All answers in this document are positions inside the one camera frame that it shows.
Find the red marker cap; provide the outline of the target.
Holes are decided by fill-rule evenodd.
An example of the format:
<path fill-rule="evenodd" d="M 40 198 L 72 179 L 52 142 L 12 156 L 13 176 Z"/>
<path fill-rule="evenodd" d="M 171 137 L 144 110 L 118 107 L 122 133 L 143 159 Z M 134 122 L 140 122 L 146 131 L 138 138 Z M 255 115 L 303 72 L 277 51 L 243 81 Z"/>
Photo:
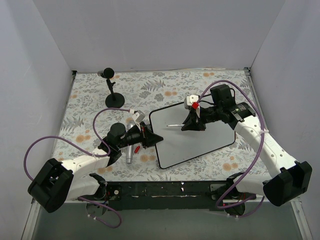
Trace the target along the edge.
<path fill-rule="evenodd" d="M 136 148 L 135 148 L 135 150 L 134 150 L 134 153 L 136 154 L 136 153 L 138 153 L 139 152 L 139 150 L 140 150 L 140 146 L 137 146 Z"/>

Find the red white marker pen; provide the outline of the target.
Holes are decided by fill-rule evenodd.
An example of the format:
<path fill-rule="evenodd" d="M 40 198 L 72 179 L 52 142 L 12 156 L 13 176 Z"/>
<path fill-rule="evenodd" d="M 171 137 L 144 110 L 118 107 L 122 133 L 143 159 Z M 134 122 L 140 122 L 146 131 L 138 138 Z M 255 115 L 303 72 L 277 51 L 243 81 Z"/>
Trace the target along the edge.
<path fill-rule="evenodd" d="M 182 128 L 184 126 L 184 124 L 169 124 L 166 127 L 169 128 Z"/>

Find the white whiteboard black frame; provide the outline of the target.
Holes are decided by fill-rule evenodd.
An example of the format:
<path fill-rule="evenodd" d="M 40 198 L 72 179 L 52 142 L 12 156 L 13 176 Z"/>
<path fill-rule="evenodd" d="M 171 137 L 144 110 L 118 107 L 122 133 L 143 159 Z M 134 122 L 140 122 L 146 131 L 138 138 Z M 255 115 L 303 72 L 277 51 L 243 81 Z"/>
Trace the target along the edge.
<path fill-rule="evenodd" d="M 204 131 L 182 131 L 180 127 L 169 127 L 171 124 L 181 124 L 188 113 L 184 103 L 180 102 L 153 110 L 149 114 L 153 133 L 163 137 L 155 145 L 161 169 L 209 154 L 236 141 L 234 130 L 221 121 L 207 124 Z"/>

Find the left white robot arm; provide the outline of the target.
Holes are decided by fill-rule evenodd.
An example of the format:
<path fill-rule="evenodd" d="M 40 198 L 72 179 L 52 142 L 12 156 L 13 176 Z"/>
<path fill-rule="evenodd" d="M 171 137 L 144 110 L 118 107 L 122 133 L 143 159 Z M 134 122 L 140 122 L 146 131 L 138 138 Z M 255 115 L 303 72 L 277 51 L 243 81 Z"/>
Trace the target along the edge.
<path fill-rule="evenodd" d="M 55 158 L 47 160 L 27 192 L 48 213 L 59 209 L 66 200 L 79 197 L 104 200 L 107 181 L 96 170 L 114 164 L 121 157 L 123 148 L 137 144 L 149 148 L 161 141 L 163 137 L 153 133 L 151 126 L 144 122 L 130 129 L 126 129 L 122 123 L 114 123 L 92 153 L 65 161 Z"/>

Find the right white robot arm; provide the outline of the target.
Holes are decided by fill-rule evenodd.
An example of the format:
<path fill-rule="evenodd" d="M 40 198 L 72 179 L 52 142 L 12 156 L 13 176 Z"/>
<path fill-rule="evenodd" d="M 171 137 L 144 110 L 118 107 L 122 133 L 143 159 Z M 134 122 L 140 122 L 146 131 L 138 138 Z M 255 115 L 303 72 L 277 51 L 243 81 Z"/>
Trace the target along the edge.
<path fill-rule="evenodd" d="M 182 123 L 182 131 L 204 131 L 206 125 L 221 121 L 231 127 L 255 151 L 256 156 L 245 172 L 227 179 L 226 192 L 221 202 L 229 196 L 237 199 L 243 193 L 261 195 L 279 207 L 302 195 L 308 189 L 312 167 L 299 162 L 287 153 L 269 134 L 254 104 L 236 103 L 231 88 L 226 84 L 209 89 L 213 100 L 210 107 L 201 107 L 202 95 L 190 95 L 184 100 L 189 111 Z"/>

